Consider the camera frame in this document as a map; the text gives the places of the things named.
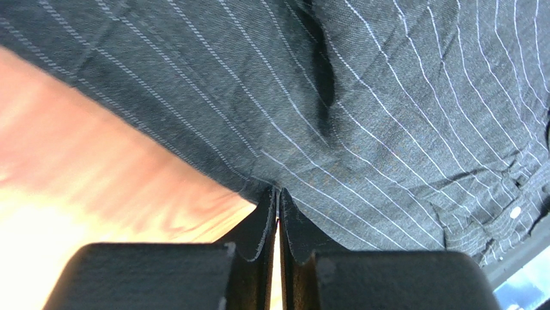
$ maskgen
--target gray fabric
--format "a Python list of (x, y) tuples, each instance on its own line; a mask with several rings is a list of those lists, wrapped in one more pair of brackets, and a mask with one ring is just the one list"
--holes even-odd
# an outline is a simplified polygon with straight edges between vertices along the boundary
[(521, 242), (548, 199), (550, 3), (298, 1), (3, 0), (0, 43), (350, 249)]

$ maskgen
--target dark gray cloth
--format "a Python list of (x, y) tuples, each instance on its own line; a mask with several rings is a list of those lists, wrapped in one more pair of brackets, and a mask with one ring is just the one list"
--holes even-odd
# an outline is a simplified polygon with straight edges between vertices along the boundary
[(0, 43), (350, 249), (521, 242), (548, 200), (550, 3), (295, 1), (3, 0)]

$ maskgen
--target clothing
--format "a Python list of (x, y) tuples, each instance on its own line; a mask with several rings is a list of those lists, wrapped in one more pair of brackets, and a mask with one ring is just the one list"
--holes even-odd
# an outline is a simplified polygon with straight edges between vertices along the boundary
[(526, 238), (550, 3), (294, 1), (4, 0), (0, 43), (246, 199), (288, 188), (350, 249), (486, 265)]

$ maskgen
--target fabric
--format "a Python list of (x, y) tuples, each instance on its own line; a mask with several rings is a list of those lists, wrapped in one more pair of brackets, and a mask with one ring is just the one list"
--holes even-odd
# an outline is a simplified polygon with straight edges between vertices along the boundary
[(3, 0), (0, 43), (350, 249), (481, 265), (547, 207), (550, 3)]

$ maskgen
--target pinstripe fabric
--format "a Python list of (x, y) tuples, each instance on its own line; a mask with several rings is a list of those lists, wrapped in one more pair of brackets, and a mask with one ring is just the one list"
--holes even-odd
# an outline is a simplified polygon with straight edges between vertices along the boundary
[[(4, 0), (0, 43), (350, 249), (481, 265), (548, 205), (539, 0)], [(511, 217), (514, 208), (521, 213)]]

